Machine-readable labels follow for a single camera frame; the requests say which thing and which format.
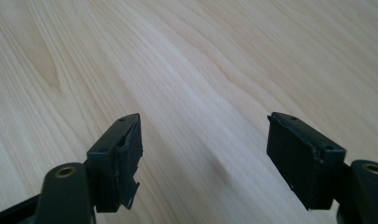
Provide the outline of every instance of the black plastic jaw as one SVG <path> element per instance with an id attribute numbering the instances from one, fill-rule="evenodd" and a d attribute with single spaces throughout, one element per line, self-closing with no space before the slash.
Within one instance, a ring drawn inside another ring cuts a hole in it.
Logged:
<path id="1" fill-rule="evenodd" d="M 267 154 L 306 209 L 330 209 L 346 150 L 290 115 L 272 113 Z"/>
<path id="2" fill-rule="evenodd" d="M 117 212 L 120 204 L 131 208 L 139 187 L 133 175 L 142 155 L 139 114 L 116 120 L 87 152 L 97 212 Z"/>

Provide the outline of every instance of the wood grain pattern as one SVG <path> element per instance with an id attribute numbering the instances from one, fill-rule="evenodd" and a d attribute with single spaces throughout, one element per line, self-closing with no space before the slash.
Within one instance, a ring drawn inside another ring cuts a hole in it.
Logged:
<path id="1" fill-rule="evenodd" d="M 335 223 L 267 157 L 273 111 L 378 161 L 378 0 L 0 0 L 0 211 L 139 112 L 142 185 L 98 223 Z"/>

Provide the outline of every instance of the light wood grain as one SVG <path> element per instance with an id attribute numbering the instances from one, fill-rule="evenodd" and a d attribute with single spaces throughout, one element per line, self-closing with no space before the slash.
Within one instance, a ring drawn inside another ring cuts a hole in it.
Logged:
<path id="1" fill-rule="evenodd" d="M 378 161 L 378 0 L 0 0 L 0 211 L 139 112 L 133 209 L 98 223 L 335 223 L 267 157 L 273 111 Z"/>

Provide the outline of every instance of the black plastic part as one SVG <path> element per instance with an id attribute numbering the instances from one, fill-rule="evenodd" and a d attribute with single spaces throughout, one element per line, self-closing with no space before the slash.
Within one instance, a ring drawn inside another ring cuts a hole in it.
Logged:
<path id="1" fill-rule="evenodd" d="M 131 208 L 139 187 L 133 175 L 142 155 L 139 114 L 116 120 L 87 152 L 86 166 L 97 179 L 97 212 L 117 212 L 120 204 Z"/>
<path id="2" fill-rule="evenodd" d="M 38 195 L 0 212 L 0 224 L 19 223 L 35 214 Z"/>
<path id="3" fill-rule="evenodd" d="M 340 204 L 337 212 L 338 224 L 363 224 L 354 203 Z"/>
<path id="4" fill-rule="evenodd" d="M 346 150 L 301 120 L 268 117 L 267 154 L 306 209 L 330 209 Z"/>
<path id="5" fill-rule="evenodd" d="M 378 163 L 354 161 L 352 192 L 363 223 L 378 224 Z"/>
<path id="6" fill-rule="evenodd" d="M 50 170 L 35 213 L 35 224 L 95 223 L 83 164 L 73 162 Z"/>

